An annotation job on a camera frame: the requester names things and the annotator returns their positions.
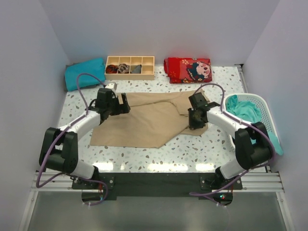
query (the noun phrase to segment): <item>wooden compartment tray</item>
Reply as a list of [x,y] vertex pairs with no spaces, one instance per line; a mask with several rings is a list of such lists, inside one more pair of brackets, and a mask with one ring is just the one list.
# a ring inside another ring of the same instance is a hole
[[[119,66],[120,64],[129,65],[129,73],[108,74],[105,69],[105,77],[107,80],[154,80],[154,56],[108,56],[106,68],[108,65]],[[136,66],[141,65],[141,73],[133,74],[132,70]]]

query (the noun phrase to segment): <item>red patterned fabric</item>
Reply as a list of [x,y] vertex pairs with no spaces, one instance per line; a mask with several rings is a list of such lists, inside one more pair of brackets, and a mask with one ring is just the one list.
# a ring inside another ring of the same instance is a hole
[[210,59],[167,58],[164,69],[170,83],[205,83],[212,81]]

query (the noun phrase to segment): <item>glass panel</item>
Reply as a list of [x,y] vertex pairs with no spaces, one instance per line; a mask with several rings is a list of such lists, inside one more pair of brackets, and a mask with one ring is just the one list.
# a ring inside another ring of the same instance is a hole
[[198,198],[119,197],[88,209],[80,192],[40,192],[30,231],[285,231],[275,193],[234,193],[226,209]]

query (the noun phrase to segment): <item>beige pants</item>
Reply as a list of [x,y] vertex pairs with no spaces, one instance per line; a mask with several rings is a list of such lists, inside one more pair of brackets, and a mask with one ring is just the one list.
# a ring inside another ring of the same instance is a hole
[[191,107],[188,97],[192,94],[193,91],[127,93],[130,112],[108,117],[93,130],[90,144],[159,148],[179,134],[199,136],[207,126],[197,130],[188,128]]

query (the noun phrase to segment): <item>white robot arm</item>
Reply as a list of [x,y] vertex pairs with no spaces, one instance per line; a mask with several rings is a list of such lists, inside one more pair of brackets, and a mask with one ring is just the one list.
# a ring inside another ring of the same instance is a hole
[[116,83],[110,83],[105,88],[98,90],[95,106],[90,105],[88,111],[85,111],[67,125],[47,129],[39,157],[39,164],[42,165],[45,155],[55,138],[62,131],[66,130],[53,148],[52,153],[48,156],[45,167],[84,179],[92,179],[97,176],[97,167],[87,164],[78,158],[78,141],[94,127],[99,126],[108,116],[115,116],[130,111],[126,94],[122,93],[121,96],[123,104],[119,103],[116,95]]
[[[234,139],[236,158],[215,170],[218,184],[272,158],[270,144],[261,134],[244,125],[253,126],[268,137],[264,124],[261,122],[251,124],[228,112],[222,112],[218,103],[208,103],[202,93],[190,96],[189,100],[192,105],[192,108],[189,109],[190,129],[202,128],[206,123],[211,123],[225,130]],[[232,117],[235,117],[239,122],[231,119]],[[256,140],[256,143],[252,144],[251,139]]]

